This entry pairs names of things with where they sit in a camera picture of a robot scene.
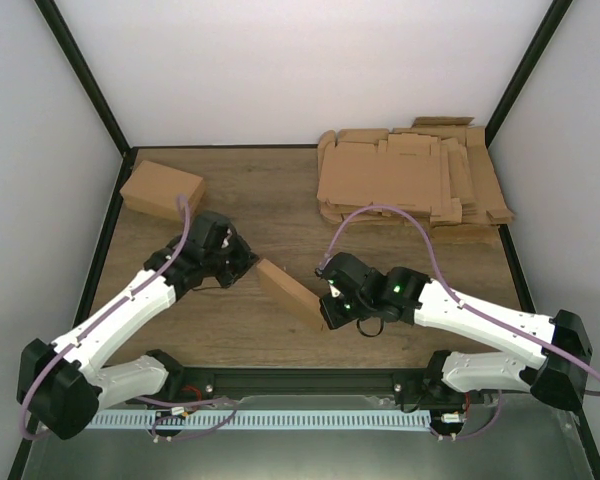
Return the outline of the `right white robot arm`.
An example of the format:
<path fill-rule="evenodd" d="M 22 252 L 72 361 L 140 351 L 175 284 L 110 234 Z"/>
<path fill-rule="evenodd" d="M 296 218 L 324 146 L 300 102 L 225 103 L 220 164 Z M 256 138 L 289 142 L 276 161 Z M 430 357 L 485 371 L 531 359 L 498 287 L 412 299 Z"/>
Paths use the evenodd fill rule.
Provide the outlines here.
<path fill-rule="evenodd" d="M 338 253 L 316 270 L 329 286 L 320 312 L 329 329 L 376 318 L 451 332 L 491 347 L 466 354 L 437 351 L 424 378 L 427 396 L 445 403 L 458 392 L 528 392 L 557 409 L 578 411 L 593 348 L 581 318 L 520 312 L 456 291 L 428 275 L 395 267 L 386 273 Z"/>

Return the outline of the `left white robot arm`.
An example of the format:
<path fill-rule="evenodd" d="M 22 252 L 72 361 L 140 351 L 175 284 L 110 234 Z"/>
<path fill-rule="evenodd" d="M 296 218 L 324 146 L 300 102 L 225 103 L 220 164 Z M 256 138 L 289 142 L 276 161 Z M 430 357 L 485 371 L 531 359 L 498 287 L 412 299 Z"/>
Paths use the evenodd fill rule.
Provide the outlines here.
<path fill-rule="evenodd" d="M 258 261 L 224 215 L 204 211 L 186 220 L 181 235 L 155 251 L 132 281 L 95 314 L 46 343 L 34 339 L 20 356 L 16 399 L 66 440 L 97 413 L 137 397 L 176 402 L 184 392 L 181 365 L 150 351 L 108 366 L 112 355 L 151 319 L 172 307 L 207 278 L 228 289 Z"/>

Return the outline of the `folded brown cardboard box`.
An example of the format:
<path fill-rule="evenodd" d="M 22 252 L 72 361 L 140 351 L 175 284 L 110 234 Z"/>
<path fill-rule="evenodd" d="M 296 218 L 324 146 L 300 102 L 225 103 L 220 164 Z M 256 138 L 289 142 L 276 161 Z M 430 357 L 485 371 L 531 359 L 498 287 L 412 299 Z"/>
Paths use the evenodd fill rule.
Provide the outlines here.
<path fill-rule="evenodd" d="M 182 221 L 182 195 L 194 212 L 206 191 L 205 180 L 195 174 L 151 161 L 141 162 L 120 190 L 130 210 L 151 216 Z"/>

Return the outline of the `stack of flat cardboard blanks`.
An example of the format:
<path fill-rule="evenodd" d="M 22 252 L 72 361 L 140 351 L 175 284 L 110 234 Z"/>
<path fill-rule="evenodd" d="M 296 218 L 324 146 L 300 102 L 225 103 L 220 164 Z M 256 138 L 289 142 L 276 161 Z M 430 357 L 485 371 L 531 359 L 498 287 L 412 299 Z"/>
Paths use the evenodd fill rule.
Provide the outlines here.
<path fill-rule="evenodd" d="M 323 218 L 400 225 L 394 208 L 435 237 L 480 238 L 514 219 L 470 117 L 418 117 L 409 127 L 328 130 L 317 146 Z"/>

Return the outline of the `black aluminium frame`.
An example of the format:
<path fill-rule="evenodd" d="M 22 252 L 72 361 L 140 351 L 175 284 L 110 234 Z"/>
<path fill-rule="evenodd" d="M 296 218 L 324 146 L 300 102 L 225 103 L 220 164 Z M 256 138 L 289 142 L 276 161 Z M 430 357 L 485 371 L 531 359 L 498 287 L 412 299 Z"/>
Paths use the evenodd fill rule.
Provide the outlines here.
<path fill-rule="evenodd" d="M 81 86 L 96 113 L 99 115 L 104 127 L 114 141 L 116 148 L 122 156 L 122 163 L 119 169 L 118 177 L 114 186 L 114 190 L 106 212 L 103 227 L 96 245 L 96 250 L 90 265 L 89 273 L 86 280 L 86 286 L 83 289 L 82 296 L 79 302 L 78 310 L 74 320 L 74 327 L 80 326 L 87 319 L 87 310 L 91 308 L 94 302 L 96 287 L 98 287 L 104 268 L 106 255 L 110 249 L 110 244 L 113 238 L 114 230 L 119 218 L 122 207 L 122 196 L 120 190 L 123 181 L 126 181 L 131 175 L 131 167 L 135 166 L 139 149 L 149 147 L 130 147 L 122 130 L 115 119 L 115 116 L 102 93 L 97 80 L 95 79 L 87 61 L 85 60 L 74 36 L 72 35 L 69 26 L 67 25 L 56 1 L 34 1 L 38 10 L 42 14 L 47 26 L 55 37 L 60 46 L 65 58 L 68 60 L 76 77 L 81 83 Z M 515 105 L 520 96 L 523 87 L 526 85 L 531 74 L 540 61 L 544 51 L 554 37 L 556 31 L 561 25 L 565 15 L 571 7 L 573 1 L 552 1 L 546 14 L 544 15 L 539 27 L 527 47 L 518 67 L 516 68 L 511 80 L 509 81 L 505 92 L 503 93 L 498 105 L 492 114 L 486 127 L 486 146 L 490 146 L 504 124 L 511 109 Z M 200 147 L 185 146 L 184 148 L 201 148 L 201 149 L 238 149 L 238 148 L 265 148 L 265 149 L 300 149 L 309 148 L 310 144 L 289 144 L 289 145 L 252 145 L 252 146 L 235 146 L 235 147 L 211 147 L 203 145 Z M 516 294 L 520 306 L 523 311 L 535 313 L 535 306 L 531 299 L 531 293 L 522 270 L 518 254 L 516 252 L 514 241 L 511 237 L 509 227 L 498 227 L 500 242 L 503 246 L 507 264 L 512 276 Z M 253 390 L 251 387 L 271 386 L 276 389 L 269 393 L 264 390 L 261 392 L 264 396 L 273 396 L 274 394 L 291 394 L 308 396 L 310 393 L 326 394 L 326 390 L 307 390 L 304 387 L 309 386 L 326 386 L 326 384 L 310 384 L 311 381 L 317 381 L 320 377 L 319 371 L 325 373 L 324 378 L 335 380 L 335 387 L 349 386 L 388 386 L 388 373 L 380 372 L 381 369 L 316 369 L 316 368 L 219 368 L 220 378 L 225 377 L 237 380 L 237 387 L 247 388 L 246 392 L 260 392 Z M 587 459 L 588 469 L 591 472 L 593 479 L 600 479 L 600 454 L 596 446 L 588 419 L 582 407 L 575 413 L 570 414 L 575 420 L 576 430 L 578 432 L 579 441 Z M 22 479 L 24 475 L 25 460 L 29 458 L 30 446 L 23 446 L 18 450 L 16 459 L 9 474 L 9 479 Z"/>

